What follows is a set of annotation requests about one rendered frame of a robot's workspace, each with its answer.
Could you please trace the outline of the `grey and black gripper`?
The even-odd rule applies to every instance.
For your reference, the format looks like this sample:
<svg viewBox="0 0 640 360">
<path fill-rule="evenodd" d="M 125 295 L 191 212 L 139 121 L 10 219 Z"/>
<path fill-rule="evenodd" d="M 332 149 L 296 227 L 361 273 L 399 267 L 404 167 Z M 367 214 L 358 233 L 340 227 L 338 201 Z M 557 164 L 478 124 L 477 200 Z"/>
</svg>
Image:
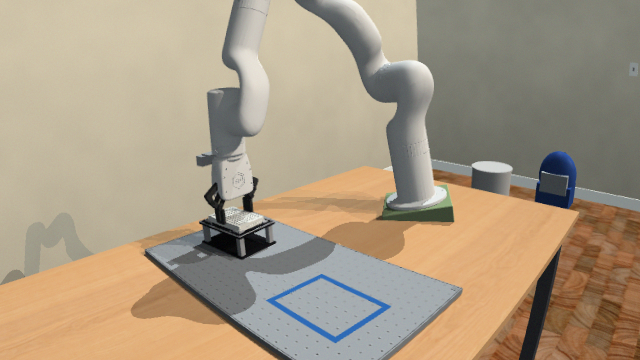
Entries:
<svg viewBox="0 0 640 360">
<path fill-rule="evenodd" d="M 215 209 L 217 223 L 226 224 L 225 210 L 222 209 L 225 201 L 243 195 L 243 209 L 253 213 L 252 198 L 254 198 L 258 178 L 252 176 L 246 153 L 230 158 L 214 156 L 211 175 L 212 187 L 206 192 L 204 198 Z M 214 200 L 212 198 L 213 195 L 215 197 Z"/>
</svg>

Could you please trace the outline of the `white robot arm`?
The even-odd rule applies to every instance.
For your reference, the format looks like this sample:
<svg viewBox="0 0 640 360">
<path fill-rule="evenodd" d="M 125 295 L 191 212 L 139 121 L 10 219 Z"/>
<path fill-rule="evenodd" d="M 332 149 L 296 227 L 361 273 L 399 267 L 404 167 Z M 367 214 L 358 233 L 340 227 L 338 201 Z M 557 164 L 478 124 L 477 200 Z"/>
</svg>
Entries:
<svg viewBox="0 0 640 360">
<path fill-rule="evenodd" d="M 207 92 L 212 154 L 210 151 L 196 156 L 197 166 L 211 165 L 214 156 L 241 155 L 246 151 L 245 137 L 257 135 L 263 127 L 270 86 L 258 52 L 270 1 L 233 2 L 222 61 L 229 69 L 236 69 L 240 88 Z M 378 29 L 355 1 L 295 1 L 327 22 L 345 42 L 373 99 L 383 103 L 398 101 L 396 113 L 386 126 L 396 186 L 387 205 L 407 211 L 442 202 L 447 193 L 444 188 L 434 186 L 425 128 L 425 115 L 434 92 L 429 69 L 414 60 L 388 62 Z"/>
</svg>

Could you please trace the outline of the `blue tape outline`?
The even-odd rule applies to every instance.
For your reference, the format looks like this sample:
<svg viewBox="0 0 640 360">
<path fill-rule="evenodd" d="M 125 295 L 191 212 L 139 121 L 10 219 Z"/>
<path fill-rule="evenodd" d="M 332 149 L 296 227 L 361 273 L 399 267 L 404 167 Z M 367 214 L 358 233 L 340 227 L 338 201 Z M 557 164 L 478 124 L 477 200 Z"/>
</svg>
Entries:
<svg viewBox="0 0 640 360">
<path fill-rule="evenodd" d="M 289 293 L 292 293 L 292 292 L 294 292 L 294 291 L 296 291 L 296 290 L 298 290 L 298 289 L 300 289 L 300 288 L 302 288 L 302 287 L 304 287 L 304 286 L 306 286 L 306 285 L 308 285 L 308 284 L 310 284 L 310 283 L 312 283 L 312 282 L 314 282 L 314 281 L 316 281 L 316 280 L 318 280 L 320 278 L 323 278 L 323 279 L 325 279 L 325 280 L 327 280 L 327 281 L 329 281 L 329 282 L 331 282 L 331 283 L 333 283 L 333 284 L 335 284 L 335 285 L 337 285 L 337 286 L 339 286 L 339 287 L 341 287 L 341 288 L 343 288 L 343 289 L 345 289 L 345 290 L 347 290 L 349 292 L 352 292 L 352 293 L 354 293 L 354 294 L 356 294 L 356 295 L 358 295 L 358 296 L 360 296 L 360 297 L 362 297 L 362 298 L 364 298 L 366 300 L 369 300 L 369 301 L 371 301 L 371 302 L 373 302 L 373 303 L 375 303 L 375 304 L 377 304 L 379 306 L 382 306 L 382 308 L 380 308 L 379 310 L 375 311 L 374 313 L 372 313 L 371 315 L 369 315 L 368 317 L 366 317 L 362 321 L 358 322 L 354 326 L 350 327 L 349 329 L 347 329 L 346 331 L 342 332 L 341 334 L 339 334 L 338 336 L 335 337 L 335 336 L 329 334 L 328 332 L 326 332 L 323 329 L 317 327 L 316 325 L 312 324 L 311 322 L 307 321 L 306 319 L 302 318 L 301 316 L 297 315 L 293 311 L 289 310 L 288 308 L 284 307 L 283 305 L 281 305 L 280 303 L 275 301 L 275 300 L 277 300 L 277 299 L 279 299 L 279 298 L 281 298 L 281 297 L 283 297 L 283 296 L 285 296 L 285 295 L 287 295 Z M 274 297 L 272 297 L 272 298 L 270 298 L 270 299 L 268 299 L 266 301 L 268 301 L 269 303 L 271 303 L 272 305 L 274 305 L 278 309 L 282 310 L 286 314 L 290 315 L 294 319 L 298 320 L 302 324 L 306 325 L 307 327 L 311 328 L 315 332 L 319 333 L 320 335 L 324 336 L 325 338 L 331 340 L 334 343 L 337 343 L 341 339 L 345 338 L 346 336 L 348 336 L 349 334 L 351 334 L 355 330 L 359 329 L 360 327 L 362 327 L 363 325 L 365 325 L 366 323 L 368 323 L 369 321 L 371 321 L 372 319 L 374 319 L 375 317 L 377 317 L 378 315 L 380 315 L 381 313 L 383 313 L 384 311 L 386 311 L 387 309 L 392 307 L 392 306 L 387 305 L 387 304 L 385 304 L 385 303 L 383 303 L 383 302 L 381 302 L 379 300 L 376 300 L 376 299 L 374 299 L 374 298 L 372 298 L 372 297 L 370 297 L 370 296 L 368 296 L 366 294 L 363 294 L 363 293 L 361 293 L 361 292 L 359 292 L 359 291 L 357 291 L 357 290 L 355 290 L 353 288 L 350 288 L 350 287 L 348 287 L 348 286 L 346 286 L 346 285 L 344 285 L 344 284 L 342 284 L 342 283 L 340 283 L 340 282 L 338 282 L 338 281 L 336 281 L 334 279 L 331 279 L 331 278 L 329 278 L 329 277 L 327 277 L 327 276 L 325 276 L 323 274 L 320 274 L 320 275 L 318 275 L 318 276 L 316 276 L 316 277 L 314 277 L 314 278 L 312 278 L 312 279 L 310 279 L 310 280 L 308 280 L 308 281 L 306 281 L 306 282 L 304 282 L 304 283 L 302 283 L 300 285 L 297 285 L 297 286 L 295 286 L 295 287 L 293 287 L 293 288 L 291 288 L 291 289 L 289 289 L 289 290 L 287 290 L 287 291 L 285 291 L 285 292 L 283 292 L 281 294 L 278 294 L 278 295 L 276 295 L 276 296 L 274 296 Z"/>
</svg>

